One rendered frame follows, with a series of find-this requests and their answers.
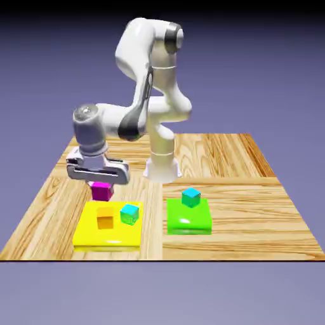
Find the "small orange cube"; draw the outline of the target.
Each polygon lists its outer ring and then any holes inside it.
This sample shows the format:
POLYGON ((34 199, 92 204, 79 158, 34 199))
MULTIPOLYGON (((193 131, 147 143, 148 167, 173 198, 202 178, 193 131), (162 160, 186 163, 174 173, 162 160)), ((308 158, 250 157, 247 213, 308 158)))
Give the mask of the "small orange cube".
POLYGON ((112 229, 114 226, 114 209, 112 207, 98 208, 96 220, 98 229, 112 229))

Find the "small cyan cube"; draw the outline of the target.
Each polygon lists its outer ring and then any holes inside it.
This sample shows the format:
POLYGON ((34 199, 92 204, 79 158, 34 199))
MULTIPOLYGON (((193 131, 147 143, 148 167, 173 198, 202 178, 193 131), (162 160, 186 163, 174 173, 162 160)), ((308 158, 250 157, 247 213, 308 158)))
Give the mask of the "small cyan cube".
POLYGON ((187 188, 182 192, 182 204, 194 208, 201 202, 201 192, 195 188, 187 188))
POLYGON ((125 204, 120 210, 120 219, 122 223, 134 225, 139 218, 139 207, 132 204, 125 204))

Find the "large yellow box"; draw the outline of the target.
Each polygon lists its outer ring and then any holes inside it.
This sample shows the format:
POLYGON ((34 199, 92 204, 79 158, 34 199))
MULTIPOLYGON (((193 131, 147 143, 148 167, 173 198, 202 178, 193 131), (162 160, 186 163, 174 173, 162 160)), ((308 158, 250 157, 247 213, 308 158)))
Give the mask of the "large yellow box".
POLYGON ((73 246, 79 251, 138 251, 142 238, 143 203, 135 201, 90 201, 83 208, 73 235, 73 246), (120 210, 125 204, 139 207, 139 218, 134 225, 121 222, 120 210), (96 211, 98 208, 114 209, 112 229, 98 229, 96 211))

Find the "small magenta cube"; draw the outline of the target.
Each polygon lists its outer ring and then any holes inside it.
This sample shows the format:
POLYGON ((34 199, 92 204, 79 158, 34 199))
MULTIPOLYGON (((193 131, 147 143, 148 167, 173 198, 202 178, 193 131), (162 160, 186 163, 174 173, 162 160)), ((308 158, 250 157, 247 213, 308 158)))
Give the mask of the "small magenta cube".
POLYGON ((113 193, 113 184, 103 182, 93 182, 91 184, 91 195, 94 201, 110 201, 113 193))

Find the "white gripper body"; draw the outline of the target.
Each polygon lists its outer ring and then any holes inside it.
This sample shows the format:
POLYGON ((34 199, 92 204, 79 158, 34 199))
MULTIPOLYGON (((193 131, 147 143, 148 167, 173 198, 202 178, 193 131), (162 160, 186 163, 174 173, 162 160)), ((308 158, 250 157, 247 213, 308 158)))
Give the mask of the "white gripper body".
POLYGON ((73 180, 84 180, 85 182, 102 182, 126 185, 129 182, 129 167, 124 161, 103 160, 103 166, 85 167, 76 159, 67 161, 67 174, 73 180))

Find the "large green box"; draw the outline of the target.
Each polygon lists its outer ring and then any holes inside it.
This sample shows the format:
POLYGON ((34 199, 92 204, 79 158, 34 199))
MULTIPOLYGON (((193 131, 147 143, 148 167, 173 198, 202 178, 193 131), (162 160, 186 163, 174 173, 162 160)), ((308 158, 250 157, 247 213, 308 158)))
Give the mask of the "large green box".
POLYGON ((211 235, 212 219, 208 200, 190 208, 181 199, 167 199, 168 235, 211 235))

